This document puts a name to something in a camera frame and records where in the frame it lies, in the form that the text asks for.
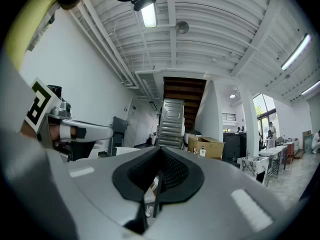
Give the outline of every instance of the person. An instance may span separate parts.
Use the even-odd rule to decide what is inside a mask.
[[[47,14],[55,2],[64,10],[74,8],[81,0],[28,0],[12,23],[4,40],[5,52],[12,61],[14,67],[20,71],[25,53],[32,40],[41,20]],[[32,127],[24,121],[21,134],[36,138],[36,133]],[[75,129],[71,128],[71,135],[75,134]],[[51,140],[60,138],[59,125],[50,126]]]
[[[273,126],[272,122],[269,122],[269,130],[272,132],[274,141],[277,141],[277,130],[276,127]]]
[[[275,141],[275,137],[272,133],[271,130],[268,130],[268,137],[267,137],[267,145],[268,145],[268,148],[274,148],[276,146],[276,141]]]
[[[318,152],[318,149],[320,149],[320,130],[313,136],[311,148],[312,153],[316,154]]]
[[[264,146],[264,141],[262,139],[262,135],[260,134],[259,131],[259,151],[265,149],[266,147]]]

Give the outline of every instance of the white column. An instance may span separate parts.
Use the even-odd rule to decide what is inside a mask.
[[[258,157],[259,132],[254,99],[252,98],[251,91],[243,84],[238,86],[238,90],[241,95],[246,124],[246,150],[249,156]]]
[[[207,80],[195,119],[195,129],[204,137],[223,142],[222,111],[215,84]]]

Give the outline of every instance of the tiled floor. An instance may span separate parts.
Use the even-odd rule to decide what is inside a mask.
[[[267,188],[289,209],[299,201],[319,163],[320,153],[305,153],[302,159],[293,160],[285,170],[281,169],[278,178],[272,176]]]

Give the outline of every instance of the ceiling light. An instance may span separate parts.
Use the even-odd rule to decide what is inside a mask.
[[[311,40],[311,36],[309,34],[305,34],[303,39],[299,43],[298,47],[293,51],[291,56],[281,66],[283,70],[286,70],[298,58],[298,56],[303,52],[303,50],[310,43],[310,40]]]
[[[141,10],[143,23],[146,28],[155,28],[157,26],[157,16],[155,4],[149,4]]]
[[[308,93],[309,91],[311,91],[313,88],[317,87],[320,84],[320,81],[316,82],[314,85],[312,85],[310,88],[306,89],[303,93],[301,93],[302,95],[305,95],[306,93]]]

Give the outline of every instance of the white ceiling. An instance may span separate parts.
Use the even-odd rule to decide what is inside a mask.
[[[178,68],[176,75],[188,77],[187,69],[199,73],[198,78],[242,82],[287,104],[320,80],[319,36],[294,0],[157,0],[158,26],[153,29],[143,27],[141,12],[136,19],[130,2],[90,1],[131,72]],[[81,13],[74,12],[99,43]],[[161,27],[179,21],[188,22],[188,33]],[[281,65],[305,33],[311,35],[311,43],[283,71]],[[156,74],[140,77],[148,83],[152,98],[159,99],[163,90]],[[133,91],[148,99],[145,88],[138,87]]]
[[[218,83],[216,89],[220,93],[221,98],[224,99],[229,105],[232,105],[241,100],[240,93],[238,92],[238,88],[235,85]]]

